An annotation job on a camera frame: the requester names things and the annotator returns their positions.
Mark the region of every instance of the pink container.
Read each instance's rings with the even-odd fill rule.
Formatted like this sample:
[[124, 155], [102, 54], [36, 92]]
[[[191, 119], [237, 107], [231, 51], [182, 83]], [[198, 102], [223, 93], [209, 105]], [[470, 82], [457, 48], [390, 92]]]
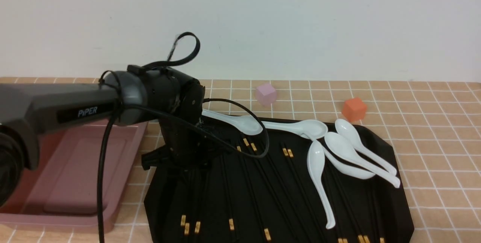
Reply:
[[[0, 224], [17, 229], [97, 233], [97, 169], [106, 121], [41, 139], [40, 165], [25, 170], [0, 208]], [[111, 231], [147, 123], [114, 126], [103, 178], [105, 231]]]

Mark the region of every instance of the pink cube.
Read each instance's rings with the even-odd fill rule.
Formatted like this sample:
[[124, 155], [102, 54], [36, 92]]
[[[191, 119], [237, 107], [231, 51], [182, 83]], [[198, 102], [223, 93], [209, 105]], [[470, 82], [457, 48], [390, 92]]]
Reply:
[[261, 105], [269, 106], [277, 99], [277, 91], [270, 83], [260, 85], [256, 88], [256, 99]]

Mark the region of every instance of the spoon handle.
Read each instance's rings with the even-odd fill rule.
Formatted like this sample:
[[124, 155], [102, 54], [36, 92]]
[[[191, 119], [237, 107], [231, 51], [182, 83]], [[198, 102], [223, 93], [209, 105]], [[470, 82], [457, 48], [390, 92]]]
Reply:
[[294, 133], [294, 134], [299, 135], [303, 138], [307, 138], [307, 139], [309, 138], [308, 136], [306, 136], [304, 134], [302, 129], [299, 129], [295, 126], [292, 126], [292, 123], [275, 123], [275, 122], [272, 122], [272, 121], [268, 121], [268, 122], [262, 121], [262, 123], [268, 129], [282, 130], [282, 131]]
[[378, 166], [370, 163], [369, 161], [361, 158], [360, 156], [358, 157], [359, 158], [356, 157], [356, 159], [353, 159], [352, 163], [359, 165], [368, 171], [372, 171], [373, 173], [377, 174], [379, 177], [391, 183], [395, 188], [399, 188], [399, 186], [401, 185], [401, 180], [399, 180], [399, 178], [393, 176], [392, 174], [379, 168]]
[[376, 155], [375, 153], [373, 153], [371, 150], [367, 149], [364, 146], [356, 147], [356, 150], [358, 152], [360, 152], [361, 154], [365, 155], [366, 157], [375, 161], [377, 164], [379, 164], [381, 167], [383, 167], [390, 174], [396, 176], [397, 169], [394, 168], [394, 166], [392, 166], [391, 164], [389, 164], [388, 161], [385, 161], [382, 157]]
[[326, 195], [326, 190], [322, 186], [321, 177], [316, 178], [316, 190], [318, 190], [319, 197], [321, 198], [322, 206], [324, 207], [324, 212], [326, 212], [326, 229], [331, 229], [336, 225], [336, 219], [334, 218], [334, 213], [332, 212], [332, 208], [329, 203], [328, 195]]

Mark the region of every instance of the robotic arm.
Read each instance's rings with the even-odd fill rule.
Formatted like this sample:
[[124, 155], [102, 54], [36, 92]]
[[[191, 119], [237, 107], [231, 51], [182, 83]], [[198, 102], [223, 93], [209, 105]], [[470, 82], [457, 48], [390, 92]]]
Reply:
[[[116, 87], [122, 88], [121, 95]], [[14, 191], [24, 168], [38, 167], [39, 136], [109, 118], [121, 104], [148, 106], [195, 125], [201, 117], [204, 92], [198, 80], [170, 67], [146, 70], [128, 66], [127, 71], [116, 71], [99, 84], [1, 84], [0, 205]], [[144, 111], [128, 109], [116, 125], [154, 119]], [[175, 152], [191, 155], [194, 148], [188, 139], [194, 135], [168, 121], [161, 125], [163, 132], [168, 128], [166, 139], [176, 136], [171, 142]], [[185, 161], [175, 156], [179, 164]]]
[[[196, 47], [184, 59], [170, 61], [177, 41], [194, 36]], [[58, 130], [110, 118], [107, 125], [97, 182], [98, 232], [103, 242], [102, 178], [106, 140], [113, 120], [125, 126], [157, 119], [165, 146], [142, 156], [142, 166], [166, 160], [182, 170], [207, 164], [221, 152], [264, 157], [269, 149], [265, 126], [254, 113], [228, 99], [204, 99], [200, 82], [171, 68], [188, 63], [200, 50], [199, 39], [190, 32], [181, 34], [167, 61], [143, 67], [129, 65], [127, 71], [106, 71], [98, 84], [0, 84], [0, 207], [12, 195], [24, 168], [34, 170], [39, 163], [38, 137]], [[239, 152], [230, 144], [202, 128], [202, 104], [224, 101], [240, 106], [262, 126], [266, 148], [260, 155]]]

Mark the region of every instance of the grid pattern tablecloth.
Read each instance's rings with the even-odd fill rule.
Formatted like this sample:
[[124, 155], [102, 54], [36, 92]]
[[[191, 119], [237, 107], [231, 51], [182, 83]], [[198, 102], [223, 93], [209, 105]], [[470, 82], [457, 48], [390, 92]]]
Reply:
[[[0, 82], [96, 82], [93, 78], [0, 78]], [[278, 100], [270, 107], [255, 99], [255, 87], [270, 82]], [[368, 82], [286, 80], [202, 80], [206, 97], [233, 99], [259, 117], [333, 122], [343, 102], [360, 97], [368, 106], [356, 122], [393, 145], [411, 210], [413, 243], [478, 243], [481, 238], [481, 84], [465, 82]], [[244, 115], [228, 103], [205, 108]], [[163, 145], [157, 123], [148, 125], [139, 150]], [[154, 171], [138, 157], [130, 171], [110, 242], [151, 242], [141, 203]], [[0, 242], [96, 242], [96, 234], [20, 231], [0, 226]]]

